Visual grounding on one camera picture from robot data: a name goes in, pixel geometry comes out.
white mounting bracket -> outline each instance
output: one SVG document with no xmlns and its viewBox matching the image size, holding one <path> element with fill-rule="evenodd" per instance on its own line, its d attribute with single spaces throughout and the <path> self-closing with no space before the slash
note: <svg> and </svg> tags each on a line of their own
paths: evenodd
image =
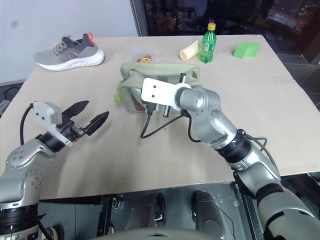
<svg viewBox="0 0 320 240">
<path fill-rule="evenodd" d="M 180 88 L 191 89 L 191 86 L 184 82 L 171 84 L 153 78 L 145 78 L 142 85 L 141 99 L 150 103 L 171 106 L 175 110 L 181 111 L 175 101 L 176 93 Z"/>
<path fill-rule="evenodd" d="M 60 107 L 52 102 L 33 102 L 35 121 L 44 127 L 52 136 L 59 139 L 64 145 L 71 147 L 72 141 L 63 136 L 57 129 L 57 125 L 62 124 L 62 112 Z"/>
</svg>

plastic bottle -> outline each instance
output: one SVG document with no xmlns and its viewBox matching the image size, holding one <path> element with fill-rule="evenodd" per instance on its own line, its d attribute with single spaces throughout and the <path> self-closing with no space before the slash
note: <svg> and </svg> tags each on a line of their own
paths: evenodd
<svg viewBox="0 0 320 240">
<path fill-rule="evenodd" d="M 202 38 L 200 61 L 204 62 L 205 64 L 211 62 L 214 57 L 214 50 L 217 42 L 215 30 L 216 24 L 210 22 L 208 24 L 208 31 Z"/>
</svg>

gray sneaker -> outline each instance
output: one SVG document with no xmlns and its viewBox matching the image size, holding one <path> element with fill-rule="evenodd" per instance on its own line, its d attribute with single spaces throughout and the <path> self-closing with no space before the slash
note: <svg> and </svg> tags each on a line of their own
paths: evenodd
<svg viewBox="0 0 320 240">
<path fill-rule="evenodd" d="M 64 36 L 53 49 L 37 52 L 33 58 L 44 69 L 64 71 L 99 65 L 104 61 L 105 53 L 92 41 L 89 32 L 76 41 Z"/>
</svg>

green bag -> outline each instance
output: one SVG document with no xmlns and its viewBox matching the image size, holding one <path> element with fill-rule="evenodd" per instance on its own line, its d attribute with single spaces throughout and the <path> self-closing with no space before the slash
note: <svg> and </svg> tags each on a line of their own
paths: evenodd
<svg viewBox="0 0 320 240">
<path fill-rule="evenodd" d="M 193 64 L 181 63 L 140 63 L 129 62 L 121 66 L 123 80 L 119 82 L 114 96 L 116 103 L 124 102 L 133 114 L 145 113 L 146 102 L 141 99 L 141 90 L 145 78 L 177 84 L 180 73 L 186 74 L 185 83 L 192 88 L 201 87 L 199 68 Z M 156 112 L 163 112 L 165 106 L 157 105 Z"/>
</svg>

cardboard surface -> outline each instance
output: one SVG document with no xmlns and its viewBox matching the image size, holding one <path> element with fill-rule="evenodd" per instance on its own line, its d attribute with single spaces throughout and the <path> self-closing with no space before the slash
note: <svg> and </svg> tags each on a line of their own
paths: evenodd
<svg viewBox="0 0 320 240">
<path fill-rule="evenodd" d="M 97 114 L 110 111 L 105 125 L 57 154 L 46 174 L 42 199 L 133 192 L 200 183 L 233 181 L 232 171 L 213 149 L 188 139 L 188 120 L 180 119 L 147 139 L 140 139 L 146 116 L 116 105 L 122 80 L 120 66 L 134 49 L 153 49 L 157 62 L 183 63 L 179 50 L 200 36 L 97 38 L 105 51 L 103 64 L 62 72 L 37 66 L 0 119 L 0 174 L 8 154 L 19 146 L 20 119 L 32 101 L 51 101 L 62 110 L 89 100 L 74 118 L 85 126 Z M 233 57 L 242 42 L 260 42 L 253 58 Z M 254 137 L 267 137 L 267 148 L 281 175 L 320 170 L 320 114 L 260 35 L 217 36 L 213 62 L 196 57 L 203 87 L 216 91 L 223 112 Z M 168 119 L 151 118 L 147 132 Z M 31 114 L 25 122 L 25 142 L 44 130 Z"/>
</svg>

